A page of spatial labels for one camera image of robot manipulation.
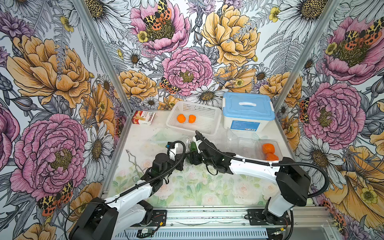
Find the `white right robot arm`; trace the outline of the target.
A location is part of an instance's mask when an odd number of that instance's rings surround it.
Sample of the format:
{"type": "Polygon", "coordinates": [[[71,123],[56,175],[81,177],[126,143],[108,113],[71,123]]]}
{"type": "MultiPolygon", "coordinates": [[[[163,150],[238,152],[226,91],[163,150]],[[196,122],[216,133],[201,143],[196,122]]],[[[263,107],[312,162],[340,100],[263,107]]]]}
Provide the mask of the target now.
{"type": "Polygon", "coordinates": [[[197,136],[192,143],[197,149],[191,152],[199,155],[199,161],[220,174],[245,175],[277,185],[277,192],[268,199],[262,212],[264,218],[282,217],[293,207],[307,205],[311,179],[292,159],[284,157],[277,162],[247,159],[222,152],[213,143],[197,136]]]}

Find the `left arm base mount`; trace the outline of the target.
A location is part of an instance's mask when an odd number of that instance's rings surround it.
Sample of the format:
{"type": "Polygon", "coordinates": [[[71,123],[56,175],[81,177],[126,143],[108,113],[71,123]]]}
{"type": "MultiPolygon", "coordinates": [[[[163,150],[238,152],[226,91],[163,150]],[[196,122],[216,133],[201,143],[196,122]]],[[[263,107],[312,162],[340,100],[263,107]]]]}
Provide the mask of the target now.
{"type": "Polygon", "coordinates": [[[167,222],[167,210],[153,209],[149,214],[146,214],[144,219],[132,225],[132,227],[165,227],[167,222]]]}

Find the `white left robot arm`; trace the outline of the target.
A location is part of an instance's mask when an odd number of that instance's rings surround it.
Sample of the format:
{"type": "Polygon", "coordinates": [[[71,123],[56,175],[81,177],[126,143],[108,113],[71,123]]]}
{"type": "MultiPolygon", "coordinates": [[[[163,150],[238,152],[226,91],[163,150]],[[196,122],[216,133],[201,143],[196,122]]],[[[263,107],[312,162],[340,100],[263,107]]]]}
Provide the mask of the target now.
{"type": "Polygon", "coordinates": [[[153,165],[130,189],[115,197],[94,198],[83,204],[85,208],[74,227],[67,234],[68,240],[110,240],[128,227],[148,225],[153,218],[153,206],[146,202],[159,190],[169,175],[183,169],[186,153],[157,154],[153,165]]]}

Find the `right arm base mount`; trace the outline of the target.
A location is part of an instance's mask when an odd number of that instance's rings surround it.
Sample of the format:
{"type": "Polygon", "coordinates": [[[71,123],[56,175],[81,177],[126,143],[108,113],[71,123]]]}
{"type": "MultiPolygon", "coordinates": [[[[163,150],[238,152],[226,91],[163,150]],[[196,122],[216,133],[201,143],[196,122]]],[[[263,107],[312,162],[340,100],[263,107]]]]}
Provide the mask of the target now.
{"type": "Polygon", "coordinates": [[[267,201],[263,209],[248,209],[244,216],[251,226],[289,226],[291,218],[286,211],[281,217],[277,217],[268,211],[270,199],[267,201]]]}

